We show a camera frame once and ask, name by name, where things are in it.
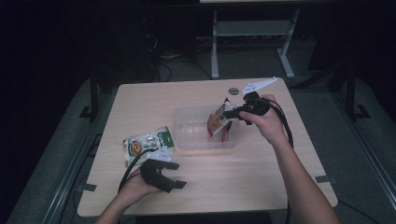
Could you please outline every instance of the white stand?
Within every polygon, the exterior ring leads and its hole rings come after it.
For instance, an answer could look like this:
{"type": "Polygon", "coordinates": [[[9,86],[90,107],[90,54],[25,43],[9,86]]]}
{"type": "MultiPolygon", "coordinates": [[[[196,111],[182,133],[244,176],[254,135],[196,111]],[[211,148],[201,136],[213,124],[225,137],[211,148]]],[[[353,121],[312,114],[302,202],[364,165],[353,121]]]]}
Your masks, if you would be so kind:
{"type": "Polygon", "coordinates": [[[218,21],[218,14],[215,11],[213,15],[213,45],[211,53],[212,78],[219,78],[217,37],[235,35],[284,35],[286,37],[285,44],[277,52],[287,78],[294,78],[286,53],[299,13],[300,9],[295,9],[291,21],[218,21]]]}

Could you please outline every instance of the green label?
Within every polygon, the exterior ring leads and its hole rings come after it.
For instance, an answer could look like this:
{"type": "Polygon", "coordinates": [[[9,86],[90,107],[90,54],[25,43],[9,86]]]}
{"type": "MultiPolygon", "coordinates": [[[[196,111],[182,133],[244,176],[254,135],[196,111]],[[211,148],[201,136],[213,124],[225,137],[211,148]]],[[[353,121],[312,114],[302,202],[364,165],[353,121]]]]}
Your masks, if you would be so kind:
{"type": "Polygon", "coordinates": [[[158,139],[160,140],[161,147],[174,147],[172,136],[169,132],[158,133],[158,139]]]}

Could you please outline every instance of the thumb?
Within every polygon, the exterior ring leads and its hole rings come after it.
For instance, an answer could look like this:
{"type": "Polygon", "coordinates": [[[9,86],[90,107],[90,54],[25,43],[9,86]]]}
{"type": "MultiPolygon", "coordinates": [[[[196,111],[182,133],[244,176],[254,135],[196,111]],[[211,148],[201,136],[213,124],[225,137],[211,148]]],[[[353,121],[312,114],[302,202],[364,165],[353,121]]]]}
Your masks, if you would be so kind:
{"type": "Polygon", "coordinates": [[[256,124],[256,125],[260,122],[260,116],[254,115],[254,114],[250,114],[250,113],[245,112],[245,111],[239,112],[239,116],[240,116],[242,119],[251,121],[252,123],[254,123],[254,124],[256,124]]]}

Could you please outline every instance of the white tool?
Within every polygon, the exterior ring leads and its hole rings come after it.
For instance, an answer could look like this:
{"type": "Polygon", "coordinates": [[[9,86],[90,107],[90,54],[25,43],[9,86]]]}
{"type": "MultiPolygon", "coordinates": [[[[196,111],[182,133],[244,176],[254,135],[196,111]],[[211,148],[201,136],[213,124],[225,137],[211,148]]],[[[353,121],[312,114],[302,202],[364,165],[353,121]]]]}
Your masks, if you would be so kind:
{"type": "Polygon", "coordinates": [[[260,81],[260,82],[253,82],[253,83],[248,83],[246,85],[246,87],[242,90],[241,94],[245,95],[248,93],[251,93],[253,91],[257,91],[265,86],[270,85],[273,82],[276,82],[277,78],[273,77],[272,79],[268,79],[268,80],[264,80],[264,81],[260,81]]]}

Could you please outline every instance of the wooden table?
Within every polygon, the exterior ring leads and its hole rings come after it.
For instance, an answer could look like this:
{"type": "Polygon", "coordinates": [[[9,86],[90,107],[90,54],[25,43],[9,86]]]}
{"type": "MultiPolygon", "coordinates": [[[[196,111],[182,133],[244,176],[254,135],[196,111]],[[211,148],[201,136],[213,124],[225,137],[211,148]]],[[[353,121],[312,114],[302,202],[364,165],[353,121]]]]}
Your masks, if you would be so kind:
{"type": "MultiPolygon", "coordinates": [[[[242,104],[240,91],[260,79],[230,79],[122,85],[110,112],[88,184],[78,207],[83,217],[99,216],[116,196],[126,170],[122,140],[150,133],[159,127],[172,130],[174,110],[184,105],[220,105],[225,97],[242,104]]],[[[294,136],[295,151],[312,177],[326,175],[300,115],[282,79],[258,91],[272,93],[282,106],[294,136]]],[[[126,210],[128,215],[164,215],[211,212],[258,211],[287,207],[287,195],[276,156],[255,125],[240,121],[240,134],[233,148],[176,148],[177,171],[163,171],[173,180],[187,181],[184,189],[155,193],[126,210]]],[[[337,199],[329,182],[319,183],[332,206],[337,199]]]]}

